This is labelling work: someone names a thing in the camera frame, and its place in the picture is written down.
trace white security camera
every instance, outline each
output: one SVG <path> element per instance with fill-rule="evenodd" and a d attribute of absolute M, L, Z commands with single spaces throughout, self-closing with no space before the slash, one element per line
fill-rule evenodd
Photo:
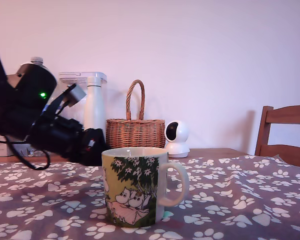
<path fill-rule="evenodd" d="M 189 136 L 189 129 L 182 121 L 171 121 L 164 130 L 165 139 L 168 144 L 165 149 L 171 158 L 185 158 L 188 156 L 190 149 L 186 144 Z"/>

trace mug handle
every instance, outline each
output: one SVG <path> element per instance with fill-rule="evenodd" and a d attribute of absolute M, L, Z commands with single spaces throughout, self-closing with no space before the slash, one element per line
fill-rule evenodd
<path fill-rule="evenodd" d="M 173 207 L 178 205 L 184 200 L 185 195 L 187 195 L 189 191 L 189 177 L 186 169 L 178 162 L 168 162 L 160 165 L 159 171 L 167 171 L 169 168 L 175 169 L 181 176 L 182 191 L 177 199 L 172 200 L 165 196 L 158 199 L 158 204 L 164 207 Z"/>

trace grey tablecloth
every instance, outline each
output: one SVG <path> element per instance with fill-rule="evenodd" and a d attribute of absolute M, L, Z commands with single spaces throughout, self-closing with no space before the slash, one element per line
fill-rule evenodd
<path fill-rule="evenodd" d="M 300 167 L 258 156 L 172 161 L 186 167 L 189 194 L 144 228 L 107 222 L 98 167 L 0 163 L 0 239 L 300 240 Z M 169 169 L 169 197 L 180 187 Z"/>

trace white wall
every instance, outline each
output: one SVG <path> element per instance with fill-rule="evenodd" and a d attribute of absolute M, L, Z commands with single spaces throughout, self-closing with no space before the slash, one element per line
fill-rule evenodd
<path fill-rule="evenodd" d="M 7 74 L 31 56 L 55 76 L 106 73 L 108 118 L 141 79 L 147 119 L 185 121 L 191 147 L 252 154 L 262 107 L 300 105 L 300 0 L 0 0 Z M 300 126 L 273 127 L 274 142 L 300 146 Z"/>

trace black cable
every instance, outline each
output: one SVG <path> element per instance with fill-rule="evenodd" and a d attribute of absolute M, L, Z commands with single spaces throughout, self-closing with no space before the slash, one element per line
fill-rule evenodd
<path fill-rule="evenodd" d="M 20 162 L 22 162 L 24 165 L 26 165 L 27 167 L 33 169 L 33 170 L 46 170 L 49 166 L 50 166 L 50 156 L 49 154 L 45 151 L 45 150 L 41 150 L 45 156 L 46 156 L 46 165 L 45 166 L 40 166 L 40 167 L 35 167 L 34 165 L 32 165 L 30 162 L 28 162 L 27 160 L 25 160 L 25 158 L 23 156 L 20 155 L 20 153 L 15 149 L 15 147 L 13 146 L 13 143 L 6 137 L 6 144 L 8 145 L 8 147 L 10 148 L 11 152 L 20 160 Z"/>

